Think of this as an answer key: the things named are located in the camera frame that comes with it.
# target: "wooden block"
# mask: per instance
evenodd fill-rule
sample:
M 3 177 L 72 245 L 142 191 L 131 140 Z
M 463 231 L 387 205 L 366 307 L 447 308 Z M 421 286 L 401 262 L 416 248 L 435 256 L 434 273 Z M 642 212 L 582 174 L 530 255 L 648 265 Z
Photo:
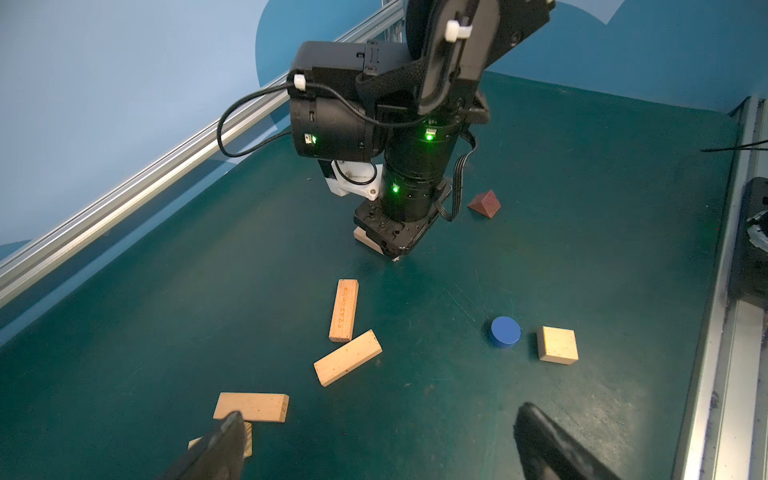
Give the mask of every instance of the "wooden block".
M 382 252 L 382 248 L 379 247 L 378 245 L 376 245 L 376 242 L 374 242 L 373 240 L 369 239 L 368 235 L 366 235 L 366 231 L 363 230 L 362 228 L 357 227 L 355 229 L 355 231 L 353 232 L 353 234 L 355 235 L 355 238 L 357 239 L 357 241 L 359 241 L 363 245 L 367 245 L 368 247 L 371 247 L 372 249 L 374 249 L 375 251 L 381 253 L 382 255 L 384 254 Z
M 339 280 L 339 286 L 336 288 L 336 304 L 333 306 L 331 331 L 328 334 L 328 338 L 333 342 L 349 342 L 352 339 L 358 289 L 357 280 Z
M 288 413 L 288 395 L 230 392 L 219 394 L 214 418 L 221 420 L 235 410 L 240 410 L 246 422 L 285 422 Z
M 253 455 L 253 425 L 249 422 L 243 422 L 245 425 L 245 449 L 243 450 L 243 458 L 248 458 Z M 195 440 L 190 440 L 187 444 L 187 450 L 192 448 L 192 445 L 198 443 L 203 437 L 197 437 Z
M 576 334 L 573 330 L 543 326 L 536 333 L 538 359 L 571 365 L 578 360 Z
M 475 197 L 469 202 L 468 207 L 488 218 L 493 218 L 502 205 L 498 202 L 498 198 L 496 198 L 496 194 L 493 193 L 493 190 L 489 190 Z
M 379 345 L 376 335 L 373 334 L 373 330 L 368 330 L 353 341 L 316 361 L 317 379 L 320 381 L 320 385 L 328 386 L 381 352 L 382 347 Z

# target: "blue wall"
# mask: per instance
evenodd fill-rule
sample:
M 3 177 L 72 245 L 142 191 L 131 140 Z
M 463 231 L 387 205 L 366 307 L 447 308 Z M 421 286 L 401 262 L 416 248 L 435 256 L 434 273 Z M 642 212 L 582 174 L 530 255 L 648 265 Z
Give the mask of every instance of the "blue wall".
M 0 245 L 55 227 L 286 70 L 300 42 L 381 6 L 267 2 L 0 2 Z
M 490 70 L 730 111 L 768 96 L 767 48 L 766 0 L 558 0 L 551 21 Z

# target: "teal work surface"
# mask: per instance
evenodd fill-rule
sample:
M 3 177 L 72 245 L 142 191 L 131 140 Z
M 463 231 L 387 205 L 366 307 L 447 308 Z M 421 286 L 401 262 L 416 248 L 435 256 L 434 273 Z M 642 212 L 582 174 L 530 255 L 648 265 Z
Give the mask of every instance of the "teal work surface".
M 152 478 L 219 392 L 290 396 L 244 478 L 521 478 L 533 402 L 622 478 L 668 478 L 723 215 L 726 115 L 488 74 L 493 122 L 463 209 L 390 262 L 359 197 L 281 139 L 234 168 L 0 352 L 0 477 Z M 466 151 L 460 144 L 456 154 Z M 383 352 L 323 388 L 336 283 Z M 512 349 L 487 337 L 506 315 Z M 580 359 L 541 362 L 539 326 Z

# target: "blue cylinder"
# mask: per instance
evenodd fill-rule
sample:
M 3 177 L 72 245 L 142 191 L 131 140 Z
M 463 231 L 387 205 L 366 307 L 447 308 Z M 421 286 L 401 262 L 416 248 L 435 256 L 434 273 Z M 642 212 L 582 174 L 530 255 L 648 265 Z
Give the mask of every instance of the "blue cylinder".
M 491 343 L 500 349 L 508 349 L 520 340 L 522 330 L 517 322 L 508 316 L 500 316 L 493 320 L 488 336 Z

